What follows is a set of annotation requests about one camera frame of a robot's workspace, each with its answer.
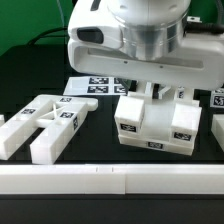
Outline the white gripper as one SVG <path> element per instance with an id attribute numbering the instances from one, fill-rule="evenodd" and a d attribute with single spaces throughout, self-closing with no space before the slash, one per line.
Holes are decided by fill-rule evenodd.
<path id="1" fill-rule="evenodd" d="M 154 99 L 163 98 L 171 89 L 167 85 L 204 90 L 224 85 L 224 34 L 187 32 L 186 6 L 76 7 L 105 9 L 119 24 L 123 41 L 120 49 L 80 42 L 70 36 L 68 42 L 71 66 L 80 73 L 119 77 L 117 93 L 135 92 L 136 80 L 155 83 Z"/>

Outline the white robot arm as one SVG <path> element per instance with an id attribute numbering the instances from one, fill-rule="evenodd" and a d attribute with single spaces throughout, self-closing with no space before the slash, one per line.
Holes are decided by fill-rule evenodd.
<path id="1" fill-rule="evenodd" d="M 80 73 L 216 90 L 224 85 L 224 25 L 197 22 L 191 0 L 78 0 L 68 57 Z"/>

